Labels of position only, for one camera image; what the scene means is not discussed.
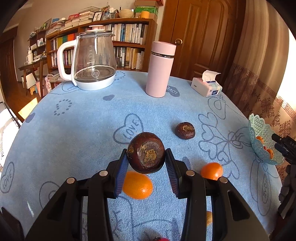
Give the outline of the brown wooden door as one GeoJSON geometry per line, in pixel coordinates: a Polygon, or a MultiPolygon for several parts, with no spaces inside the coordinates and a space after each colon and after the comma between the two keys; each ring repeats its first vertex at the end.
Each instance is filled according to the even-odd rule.
{"type": "Polygon", "coordinates": [[[171,76],[192,80],[210,70],[224,84],[245,9],[246,1],[238,0],[166,1],[159,40],[177,46],[171,76]]]}

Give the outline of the pink thermos bottle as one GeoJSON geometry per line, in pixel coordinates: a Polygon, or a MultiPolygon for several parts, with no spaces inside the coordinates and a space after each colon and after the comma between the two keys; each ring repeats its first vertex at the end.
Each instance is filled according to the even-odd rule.
{"type": "Polygon", "coordinates": [[[153,41],[145,92],[151,97],[165,95],[173,66],[176,45],[153,41]]]}

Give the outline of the stacked coloured boxes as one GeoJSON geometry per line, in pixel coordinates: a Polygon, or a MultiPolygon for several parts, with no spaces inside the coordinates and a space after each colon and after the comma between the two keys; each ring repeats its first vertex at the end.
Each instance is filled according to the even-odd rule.
{"type": "Polygon", "coordinates": [[[164,1],[135,1],[134,16],[136,18],[154,19],[157,21],[159,7],[164,5],[164,1]]]}

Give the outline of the dark purple passion fruit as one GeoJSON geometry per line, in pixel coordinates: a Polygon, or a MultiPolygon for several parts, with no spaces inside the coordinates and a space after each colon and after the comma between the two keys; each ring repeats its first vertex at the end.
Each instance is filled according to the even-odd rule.
{"type": "Polygon", "coordinates": [[[130,166],[142,174],[158,172],[165,162],[165,148],[154,133],[142,132],[130,142],[126,152],[130,166]]]}

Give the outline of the small mandarin orange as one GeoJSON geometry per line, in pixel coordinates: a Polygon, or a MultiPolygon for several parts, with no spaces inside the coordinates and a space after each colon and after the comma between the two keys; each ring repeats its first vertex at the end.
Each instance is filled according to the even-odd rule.
{"type": "Polygon", "coordinates": [[[257,136],[256,137],[257,140],[259,140],[262,144],[264,144],[264,139],[261,136],[257,136]]]}

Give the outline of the brown longan fruit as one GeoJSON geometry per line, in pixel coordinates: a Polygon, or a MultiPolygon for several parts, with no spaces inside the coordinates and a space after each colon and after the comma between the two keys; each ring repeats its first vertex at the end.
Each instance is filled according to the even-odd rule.
{"type": "Polygon", "coordinates": [[[211,211],[206,211],[206,225],[209,226],[213,222],[213,216],[211,211]]]}

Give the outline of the pale orange round fruit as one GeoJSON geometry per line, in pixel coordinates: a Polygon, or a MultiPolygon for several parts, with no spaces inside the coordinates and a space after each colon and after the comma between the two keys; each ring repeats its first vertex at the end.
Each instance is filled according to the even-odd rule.
{"type": "Polygon", "coordinates": [[[266,146],[264,146],[263,148],[264,148],[264,150],[266,150],[269,153],[270,159],[273,159],[273,156],[274,156],[273,150],[272,149],[268,149],[266,146]]]}

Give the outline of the dark hallway door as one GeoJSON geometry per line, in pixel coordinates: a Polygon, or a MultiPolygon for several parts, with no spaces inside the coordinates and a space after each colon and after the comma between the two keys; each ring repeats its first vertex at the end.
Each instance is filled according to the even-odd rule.
{"type": "Polygon", "coordinates": [[[14,58],[14,42],[17,30],[18,27],[15,26],[1,35],[1,83],[3,86],[17,82],[14,58]]]}

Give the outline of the oval orange fruit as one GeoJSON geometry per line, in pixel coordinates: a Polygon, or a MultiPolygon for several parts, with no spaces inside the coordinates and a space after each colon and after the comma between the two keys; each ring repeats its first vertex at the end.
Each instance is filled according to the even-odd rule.
{"type": "Polygon", "coordinates": [[[206,179],[218,180],[223,176],[223,167],[217,162],[208,163],[203,166],[200,175],[206,179]]]}

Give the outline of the wooden side table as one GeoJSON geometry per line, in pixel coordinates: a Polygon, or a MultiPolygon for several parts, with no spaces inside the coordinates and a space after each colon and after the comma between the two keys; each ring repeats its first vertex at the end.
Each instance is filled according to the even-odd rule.
{"type": "Polygon", "coordinates": [[[23,72],[23,88],[25,89],[25,95],[27,95],[27,73],[32,73],[34,79],[36,82],[39,82],[40,85],[40,97],[41,99],[44,97],[43,92],[43,79],[45,78],[45,75],[43,75],[43,67],[47,64],[47,58],[42,57],[38,61],[33,62],[31,64],[26,64],[18,69],[23,72]]]}

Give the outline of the woven round basket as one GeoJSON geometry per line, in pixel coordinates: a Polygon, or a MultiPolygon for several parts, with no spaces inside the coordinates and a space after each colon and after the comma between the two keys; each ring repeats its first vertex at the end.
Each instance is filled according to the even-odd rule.
{"type": "Polygon", "coordinates": [[[121,9],[119,11],[119,17],[120,18],[133,18],[134,17],[133,10],[131,10],[131,9],[121,9]]]}

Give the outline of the mint lattice fruit basket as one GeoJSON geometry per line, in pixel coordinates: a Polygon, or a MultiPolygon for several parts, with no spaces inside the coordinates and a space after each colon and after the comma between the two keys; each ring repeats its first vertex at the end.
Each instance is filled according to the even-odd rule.
{"type": "Polygon", "coordinates": [[[282,154],[275,149],[275,141],[271,136],[274,131],[259,115],[253,113],[248,119],[251,146],[262,162],[270,165],[280,165],[284,162],[282,154]]]}

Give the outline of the red tomato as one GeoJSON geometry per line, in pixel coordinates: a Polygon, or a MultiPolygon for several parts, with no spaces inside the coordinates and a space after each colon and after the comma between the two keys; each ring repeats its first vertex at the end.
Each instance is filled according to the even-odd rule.
{"type": "Polygon", "coordinates": [[[152,241],[170,241],[170,240],[164,237],[155,237],[152,241]]]}

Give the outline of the large round orange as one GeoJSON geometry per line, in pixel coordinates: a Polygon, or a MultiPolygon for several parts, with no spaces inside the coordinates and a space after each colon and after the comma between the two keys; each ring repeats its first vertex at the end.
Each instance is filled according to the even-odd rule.
{"type": "Polygon", "coordinates": [[[152,194],[153,184],[147,175],[127,171],[122,190],[130,198],[142,200],[152,194]]]}

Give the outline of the wooden bookshelf with books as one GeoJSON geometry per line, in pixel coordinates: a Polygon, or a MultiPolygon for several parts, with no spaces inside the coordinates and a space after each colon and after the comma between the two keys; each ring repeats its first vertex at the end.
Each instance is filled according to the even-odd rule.
{"type": "Polygon", "coordinates": [[[67,75],[95,64],[147,72],[156,28],[155,20],[142,18],[85,21],[81,25],[76,19],[57,21],[31,34],[28,51],[49,70],[58,70],[61,60],[67,75]]]}

